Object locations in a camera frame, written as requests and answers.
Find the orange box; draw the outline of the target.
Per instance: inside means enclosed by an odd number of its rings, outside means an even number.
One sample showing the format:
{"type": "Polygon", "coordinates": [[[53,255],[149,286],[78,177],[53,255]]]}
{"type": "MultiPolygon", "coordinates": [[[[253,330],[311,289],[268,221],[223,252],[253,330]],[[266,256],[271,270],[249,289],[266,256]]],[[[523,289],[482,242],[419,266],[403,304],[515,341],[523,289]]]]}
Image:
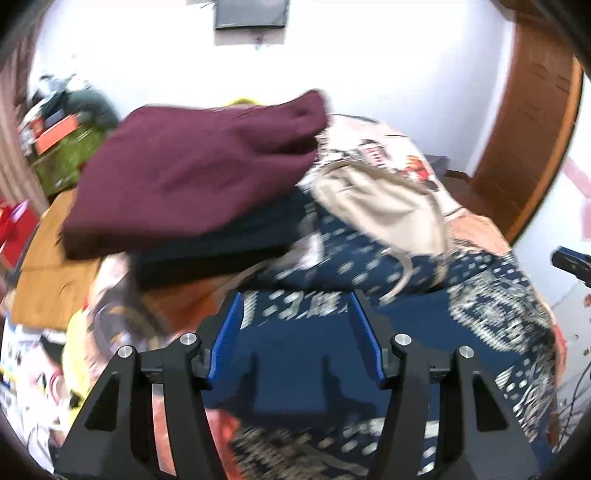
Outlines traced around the orange box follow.
{"type": "Polygon", "coordinates": [[[78,128],[78,120],[75,115],[68,115],[62,120],[46,129],[35,141],[35,149],[38,155],[43,154],[55,144],[63,140],[78,128]]]}

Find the beige garment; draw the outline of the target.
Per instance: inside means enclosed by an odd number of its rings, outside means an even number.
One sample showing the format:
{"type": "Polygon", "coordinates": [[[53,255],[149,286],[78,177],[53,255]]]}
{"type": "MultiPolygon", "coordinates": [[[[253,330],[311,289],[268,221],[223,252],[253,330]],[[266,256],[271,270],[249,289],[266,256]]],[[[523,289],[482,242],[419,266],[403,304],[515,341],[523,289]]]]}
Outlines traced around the beige garment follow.
{"type": "Polygon", "coordinates": [[[452,240],[442,208],[427,188],[365,163],[335,161],[318,171],[311,193],[360,233],[378,241],[403,267],[400,279],[381,297],[390,303],[411,280],[416,256],[442,256],[452,240]]]}

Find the yellow garment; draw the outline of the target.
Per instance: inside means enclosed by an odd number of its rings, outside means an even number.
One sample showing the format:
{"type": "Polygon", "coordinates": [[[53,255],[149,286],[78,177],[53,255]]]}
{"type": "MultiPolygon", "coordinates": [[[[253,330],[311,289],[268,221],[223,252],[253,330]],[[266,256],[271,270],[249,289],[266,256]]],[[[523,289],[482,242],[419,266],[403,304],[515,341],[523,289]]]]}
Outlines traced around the yellow garment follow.
{"type": "Polygon", "coordinates": [[[62,372],[67,389],[85,400],[91,390],[86,355],[87,316],[78,310],[69,320],[62,350],[62,372]]]}

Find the red plush toy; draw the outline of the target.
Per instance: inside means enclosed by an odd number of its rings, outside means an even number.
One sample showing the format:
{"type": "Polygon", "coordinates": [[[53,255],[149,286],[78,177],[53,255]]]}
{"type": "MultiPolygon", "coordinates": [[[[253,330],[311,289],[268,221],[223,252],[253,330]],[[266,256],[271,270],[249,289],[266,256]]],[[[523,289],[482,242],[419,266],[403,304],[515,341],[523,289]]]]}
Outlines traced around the red plush toy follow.
{"type": "Polygon", "coordinates": [[[1,201],[1,266],[13,271],[37,227],[39,217],[28,200],[17,204],[1,201]]]}

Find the small wall monitor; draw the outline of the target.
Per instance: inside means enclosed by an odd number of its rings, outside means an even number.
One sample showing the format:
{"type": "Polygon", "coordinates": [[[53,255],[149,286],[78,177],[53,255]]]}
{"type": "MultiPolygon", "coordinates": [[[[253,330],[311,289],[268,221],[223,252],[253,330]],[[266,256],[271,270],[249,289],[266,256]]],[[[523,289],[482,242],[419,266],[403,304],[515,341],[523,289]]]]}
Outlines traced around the small wall monitor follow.
{"type": "Polygon", "coordinates": [[[288,0],[219,0],[215,29],[283,28],[288,7],[288,0]]]}

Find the green covered side table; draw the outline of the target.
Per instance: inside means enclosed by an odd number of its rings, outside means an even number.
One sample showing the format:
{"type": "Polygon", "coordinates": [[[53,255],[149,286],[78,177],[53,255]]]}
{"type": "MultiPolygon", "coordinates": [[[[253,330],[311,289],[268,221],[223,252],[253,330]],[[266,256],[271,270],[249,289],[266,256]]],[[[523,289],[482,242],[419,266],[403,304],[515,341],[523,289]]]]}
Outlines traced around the green covered side table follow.
{"type": "Polygon", "coordinates": [[[106,139],[106,133],[94,125],[80,125],[32,163],[43,193],[52,198],[78,183],[82,165],[106,139]]]}

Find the brown wooden door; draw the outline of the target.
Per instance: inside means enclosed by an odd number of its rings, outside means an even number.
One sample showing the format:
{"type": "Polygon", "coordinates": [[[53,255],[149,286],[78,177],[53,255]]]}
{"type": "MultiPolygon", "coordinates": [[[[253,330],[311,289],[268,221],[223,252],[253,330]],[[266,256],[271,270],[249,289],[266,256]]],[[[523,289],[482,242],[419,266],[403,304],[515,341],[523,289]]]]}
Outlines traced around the brown wooden door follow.
{"type": "Polygon", "coordinates": [[[469,210],[489,217],[513,244],[544,200],[576,123],[583,67],[560,32],[519,12],[507,85],[473,174],[450,170],[444,184],[469,210]]]}

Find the maroon folded garment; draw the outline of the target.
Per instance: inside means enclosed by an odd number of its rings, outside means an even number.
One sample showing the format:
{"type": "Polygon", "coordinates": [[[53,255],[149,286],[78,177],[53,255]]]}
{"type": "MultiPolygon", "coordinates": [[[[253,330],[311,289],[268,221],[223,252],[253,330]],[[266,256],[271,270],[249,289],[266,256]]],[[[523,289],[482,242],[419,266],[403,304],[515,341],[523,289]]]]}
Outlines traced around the maroon folded garment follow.
{"type": "Polygon", "coordinates": [[[134,110],[81,173],[61,229],[66,257],[197,237],[286,196],[328,123],[317,90],[270,106],[134,110]]]}

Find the printed bed sheet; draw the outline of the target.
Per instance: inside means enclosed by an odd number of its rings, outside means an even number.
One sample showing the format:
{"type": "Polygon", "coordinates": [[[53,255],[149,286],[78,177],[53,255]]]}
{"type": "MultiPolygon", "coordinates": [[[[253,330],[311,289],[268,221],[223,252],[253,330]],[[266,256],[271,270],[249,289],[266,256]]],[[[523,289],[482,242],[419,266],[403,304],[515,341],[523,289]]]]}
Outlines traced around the printed bed sheet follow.
{"type": "MultiPolygon", "coordinates": [[[[304,194],[311,197],[311,203],[308,204],[307,215],[305,215],[303,221],[303,237],[297,240],[290,247],[290,251],[280,258],[260,262],[239,273],[193,280],[179,285],[143,291],[135,285],[134,280],[131,278],[130,255],[139,251],[151,250],[171,240],[145,249],[123,251],[101,257],[110,260],[116,255],[121,255],[124,258],[125,267],[121,279],[97,299],[91,307],[93,327],[112,326],[114,328],[115,342],[114,352],[99,360],[93,368],[91,390],[109,361],[121,347],[129,345],[140,353],[164,348],[184,333],[197,330],[205,318],[216,314],[229,292],[238,291],[242,294],[243,284],[252,279],[257,273],[266,271],[270,267],[306,270],[318,265],[325,253],[325,246],[322,243],[322,235],[318,227],[318,211],[325,210],[325,208],[312,196],[311,186],[318,171],[335,161],[356,161],[383,168],[393,173],[400,173],[405,178],[427,188],[439,202],[451,236],[452,249],[445,255],[468,246],[498,256],[511,254],[520,271],[531,285],[528,277],[520,268],[510,248],[500,235],[494,235],[489,241],[481,242],[462,238],[454,232],[453,224],[468,219],[469,213],[453,200],[434,175],[424,155],[407,136],[376,121],[362,117],[328,115],[328,119],[327,128],[317,138],[318,153],[315,162],[312,164],[311,169],[301,178],[301,181],[297,183],[297,186],[294,187],[294,189],[300,189],[304,194]]],[[[555,322],[549,309],[534,288],[533,292],[548,311],[552,321],[558,370],[559,349],[555,322]]],[[[214,444],[226,474],[224,479],[240,479],[228,469],[228,448],[224,443],[225,430],[221,414],[208,408],[205,403],[205,397],[208,393],[211,393],[214,386],[211,390],[204,390],[201,393],[208,426],[211,429],[214,444]]],[[[173,476],[175,466],[166,426],[163,390],[159,384],[152,387],[152,409],[159,468],[167,473],[168,476],[165,479],[176,479],[173,476]]]]}

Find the black folded garment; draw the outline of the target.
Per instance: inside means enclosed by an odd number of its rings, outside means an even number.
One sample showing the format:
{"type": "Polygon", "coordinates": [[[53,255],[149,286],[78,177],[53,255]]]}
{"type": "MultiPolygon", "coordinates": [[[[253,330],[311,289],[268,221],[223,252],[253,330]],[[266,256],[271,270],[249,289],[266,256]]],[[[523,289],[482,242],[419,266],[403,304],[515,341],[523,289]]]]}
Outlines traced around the black folded garment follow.
{"type": "Polygon", "coordinates": [[[295,188],[214,232],[133,253],[131,278],[146,291],[239,273],[280,258],[303,237],[309,203],[311,197],[295,188]]]}

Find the navy patterned garment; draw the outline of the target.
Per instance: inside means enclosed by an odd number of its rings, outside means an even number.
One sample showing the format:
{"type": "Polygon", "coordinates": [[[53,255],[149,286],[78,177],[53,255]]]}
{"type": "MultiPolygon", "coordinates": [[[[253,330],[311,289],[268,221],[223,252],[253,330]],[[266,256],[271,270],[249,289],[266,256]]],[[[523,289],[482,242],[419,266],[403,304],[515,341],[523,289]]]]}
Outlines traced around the navy patterned garment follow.
{"type": "MultiPolygon", "coordinates": [[[[208,408],[221,414],[228,469],[240,479],[371,479],[391,393],[373,381],[349,323],[360,290],[394,330],[428,348],[474,350],[512,408],[540,473],[555,389],[550,315],[513,256],[464,247],[419,256],[411,280],[377,241],[318,211],[325,253],[306,270],[270,267],[242,286],[245,313],[208,408]]],[[[435,466],[439,387],[432,385],[421,470],[435,466]]]]}

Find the yellow foam tube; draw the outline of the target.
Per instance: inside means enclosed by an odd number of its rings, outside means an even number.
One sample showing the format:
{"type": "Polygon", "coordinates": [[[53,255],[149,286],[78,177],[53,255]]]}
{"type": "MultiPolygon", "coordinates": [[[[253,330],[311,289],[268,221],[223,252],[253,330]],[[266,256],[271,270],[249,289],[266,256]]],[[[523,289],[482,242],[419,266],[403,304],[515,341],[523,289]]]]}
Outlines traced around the yellow foam tube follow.
{"type": "Polygon", "coordinates": [[[252,106],[256,106],[257,103],[256,101],[249,99],[249,98],[239,98],[238,100],[232,101],[228,104],[228,107],[239,107],[239,108],[243,108],[243,107],[252,107],[252,106]]]}

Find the wooden lap desk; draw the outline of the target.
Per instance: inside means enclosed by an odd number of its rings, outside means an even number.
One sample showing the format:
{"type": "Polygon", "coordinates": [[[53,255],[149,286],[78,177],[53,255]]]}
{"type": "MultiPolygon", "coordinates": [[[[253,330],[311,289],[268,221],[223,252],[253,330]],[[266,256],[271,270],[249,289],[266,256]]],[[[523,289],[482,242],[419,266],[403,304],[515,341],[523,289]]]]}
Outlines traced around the wooden lap desk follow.
{"type": "Polygon", "coordinates": [[[59,194],[44,212],[21,267],[11,322],[32,329],[64,331],[86,305],[100,262],[65,257],[61,226],[76,197],[74,189],[59,194]]]}

